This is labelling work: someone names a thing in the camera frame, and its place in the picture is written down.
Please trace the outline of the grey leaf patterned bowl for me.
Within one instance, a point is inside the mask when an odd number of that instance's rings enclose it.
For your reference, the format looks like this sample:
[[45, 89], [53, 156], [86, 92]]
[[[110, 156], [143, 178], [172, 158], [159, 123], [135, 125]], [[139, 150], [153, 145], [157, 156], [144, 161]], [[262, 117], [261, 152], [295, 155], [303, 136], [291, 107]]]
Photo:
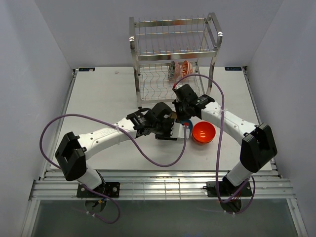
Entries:
[[180, 65], [175, 61], [171, 61], [168, 67], [168, 79], [169, 80], [178, 79], [178, 77], [180, 76], [180, 73], [181, 73]]

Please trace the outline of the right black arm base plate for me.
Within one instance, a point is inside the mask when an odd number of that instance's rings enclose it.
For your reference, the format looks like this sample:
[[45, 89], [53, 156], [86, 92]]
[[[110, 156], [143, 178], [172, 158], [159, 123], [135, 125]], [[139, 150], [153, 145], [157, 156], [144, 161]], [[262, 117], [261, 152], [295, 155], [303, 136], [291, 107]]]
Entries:
[[[245, 185], [242, 187], [242, 189], [240, 189], [240, 190], [239, 190], [239, 188], [241, 187], [241, 185], [235, 187], [235, 186], [230, 185], [229, 183], [224, 182], [224, 181], [219, 181], [218, 186], [219, 186], [219, 194], [221, 197], [230, 197], [236, 191], [238, 191], [236, 196], [240, 196], [240, 197], [251, 197], [252, 196], [252, 189], [250, 187], [249, 181], [247, 181], [245, 183]], [[206, 182], [206, 185], [203, 186], [202, 189], [207, 192], [208, 197], [210, 197], [210, 198], [217, 197], [217, 186], [216, 186], [215, 181]]]

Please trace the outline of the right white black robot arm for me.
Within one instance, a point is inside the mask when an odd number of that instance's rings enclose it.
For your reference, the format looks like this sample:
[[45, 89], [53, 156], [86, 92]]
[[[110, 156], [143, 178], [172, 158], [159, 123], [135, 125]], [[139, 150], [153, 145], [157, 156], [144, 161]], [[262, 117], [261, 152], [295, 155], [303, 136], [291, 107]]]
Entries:
[[224, 111], [212, 97], [205, 94], [197, 96], [188, 84], [175, 86], [173, 91], [176, 94], [173, 104], [178, 119], [198, 117], [210, 122], [241, 146], [239, 162], [219, 182], [218, 190], [221, 194], [235, 196], [241, 190], [243, 182], [277, 155], [269, 125], [256, 125]]

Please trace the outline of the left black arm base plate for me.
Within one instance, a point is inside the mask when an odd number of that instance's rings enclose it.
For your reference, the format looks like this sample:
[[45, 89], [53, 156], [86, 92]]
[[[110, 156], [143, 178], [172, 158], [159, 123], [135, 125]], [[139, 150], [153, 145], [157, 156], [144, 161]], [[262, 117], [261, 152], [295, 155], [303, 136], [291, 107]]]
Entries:
[[[99, 185], [95, 189], [94, 192], [101, 193], [111, 198], [118, 198], [119, 197], [119, 190], [120, 190], [120, 183], [119, 182], [106, 182], [104, 184]], [[102, 198], [101, 195], [95, 194], [89, 191], [85, 186], [82, 184], [78, 185], [76, 197], [78, 198]]]

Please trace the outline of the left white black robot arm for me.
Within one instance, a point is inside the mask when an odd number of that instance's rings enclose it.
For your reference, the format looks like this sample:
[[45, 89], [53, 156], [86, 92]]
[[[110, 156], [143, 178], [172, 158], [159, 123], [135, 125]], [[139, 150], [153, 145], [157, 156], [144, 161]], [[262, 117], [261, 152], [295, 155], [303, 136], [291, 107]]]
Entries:
[[127, 140], [151, 133], [170, 135], [174, 123], [171, 114], [172, 109], [159, 102], [151, 109], [139, 109], [94, 132], [65, 134], [55, 153], [65, 179], [83, 183], [93, 197], [100, 197], [105, 191], [103, 180], [95, 169], [88, 167], [86, 161], [102, 150]]

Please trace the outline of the brown bowl dark patterned rim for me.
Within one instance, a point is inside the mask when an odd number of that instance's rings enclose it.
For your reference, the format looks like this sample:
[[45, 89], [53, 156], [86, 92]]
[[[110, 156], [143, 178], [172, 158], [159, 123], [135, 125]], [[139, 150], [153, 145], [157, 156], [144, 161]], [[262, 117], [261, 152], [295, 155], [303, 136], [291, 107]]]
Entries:
[[175, 112], [172, 112], [172, 113], [170, 114], [170, 118], [171, 118], [171, 119], [177, 119], [177, 114], [176, 114]]

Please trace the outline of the orange floral white bowl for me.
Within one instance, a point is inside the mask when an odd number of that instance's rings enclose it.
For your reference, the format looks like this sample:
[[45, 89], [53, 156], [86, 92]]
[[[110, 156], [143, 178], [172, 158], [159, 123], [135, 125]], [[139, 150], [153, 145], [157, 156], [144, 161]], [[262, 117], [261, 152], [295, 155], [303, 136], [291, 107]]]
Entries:
[[185, 60], [181, 65], [181, 77], [191, 75], [193, 73], [193, 66], [191, 62]]

